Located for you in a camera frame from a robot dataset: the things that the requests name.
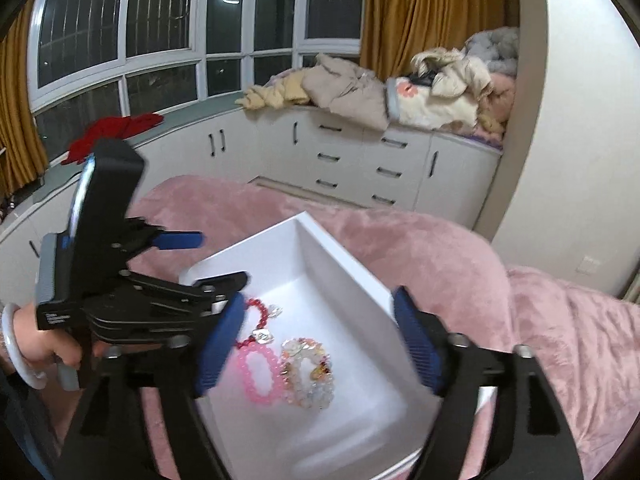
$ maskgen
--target curtain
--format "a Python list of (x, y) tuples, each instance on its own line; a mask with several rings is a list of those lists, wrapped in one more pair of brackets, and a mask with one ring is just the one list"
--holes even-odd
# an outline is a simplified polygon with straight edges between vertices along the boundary
[(33, 0), (0, 43), (0, 194), (8, 196), (44, 173), (47, 155), (27, 94), (27, 38)]
[(480, 30), (517, 25), (517, 1), (365, 0), (360, 62), (382, 80), (401, 75), (418, 52), (462, 48)]

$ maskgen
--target white plastic box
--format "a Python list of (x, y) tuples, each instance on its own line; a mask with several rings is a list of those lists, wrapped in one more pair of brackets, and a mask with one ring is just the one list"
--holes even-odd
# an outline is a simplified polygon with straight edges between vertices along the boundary
[[(297, 337), (331, 354), (335, 398), (325, 410), (256, 405), (244, 394), (233, 351), (199, 407), (234, 480), (382, 480), (407, 471), (440, 399), (418, 382), (389, 290), (308, 213), (197, 263), (180, 282), (239, 270), (251, 276), (248, 297), (283, 309), (267, 326), (278, 356), (281, 343)], [(257, 323), (254, 310), (242, 338)], [(249, 364), (258, 390), (268, 389), (264, 358), (251, 354)]]

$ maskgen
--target pink blanket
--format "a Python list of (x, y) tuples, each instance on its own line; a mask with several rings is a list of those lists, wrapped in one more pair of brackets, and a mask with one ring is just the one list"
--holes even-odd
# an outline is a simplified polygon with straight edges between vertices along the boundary
[[(574, 434), (585, 478), (609, 461), (640, 412), (640, 312), (609, 296), (534, 269), (505, 269), (465, 228), (427, 215), (350, 210), (276, 191), (194, 176), (161, 184), (131, 214), (174, 230), (201, 230), (197, 250), (148, 251), (132, 269), (176, 280), (181, 270), (301, 211), (308, 211), (386, 286), (407, 285), (419, 306), (480, 346), (533, 347)], [(176, 478), (157, 403), (148, 423), (162, 473)], [(68, 418), (58, 414), (58, 421)], [(462, 478), (476, 475), (490, 430), (481, 410)]]

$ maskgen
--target white bangle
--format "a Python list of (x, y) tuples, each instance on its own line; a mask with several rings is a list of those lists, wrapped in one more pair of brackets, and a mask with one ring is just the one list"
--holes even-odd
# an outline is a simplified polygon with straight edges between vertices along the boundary
[(27, 361), (20, 353), (18, 342), (15, 340), (14, 314), (19, 308), (15, 303), (9, 303), (2, 311), (2, 334), (4, 335), (6, 352), (9, 354), (9, 359), (11, 359), (15, 371), (20, 374), (22, 380), (31, 388), (41, 390), (47, 384), (46, 373), (37, 372), (27, 364)]

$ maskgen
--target hand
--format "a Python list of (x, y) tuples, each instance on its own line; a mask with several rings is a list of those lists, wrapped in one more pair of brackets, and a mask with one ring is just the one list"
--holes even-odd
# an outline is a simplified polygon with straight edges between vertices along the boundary
[(46, 368), (54, 356), (76, 370), (80, 367), (81, 346), (64, 330), (38, 330), (33, 303), (15, 311), (14, 333), (20, 353), (34, 369)]

